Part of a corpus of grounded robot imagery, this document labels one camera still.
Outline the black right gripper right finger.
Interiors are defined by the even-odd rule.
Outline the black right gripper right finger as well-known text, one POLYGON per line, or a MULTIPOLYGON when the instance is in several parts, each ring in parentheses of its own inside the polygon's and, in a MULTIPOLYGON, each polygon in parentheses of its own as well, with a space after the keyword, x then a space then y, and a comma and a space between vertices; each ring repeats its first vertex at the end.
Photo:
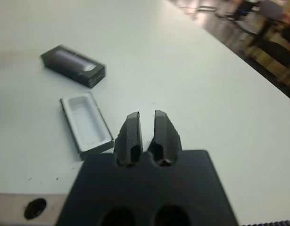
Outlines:
POLYGON ((154 162, 158 166, 174 165, 181 151, 180 136, 168 115, 161 110, 156 110, 154 136, 148 147, 148 152, 153 155, 154 162))

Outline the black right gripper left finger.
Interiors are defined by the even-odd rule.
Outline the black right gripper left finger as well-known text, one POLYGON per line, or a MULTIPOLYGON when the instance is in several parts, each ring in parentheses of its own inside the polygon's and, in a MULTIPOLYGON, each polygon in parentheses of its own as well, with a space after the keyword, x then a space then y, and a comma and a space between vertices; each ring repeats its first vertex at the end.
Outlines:
POLYGON ((140 113, 133 112, 126 117, 117 138, 114 154, 119 167, 129 168, 139 162, 143 153, 140 113))

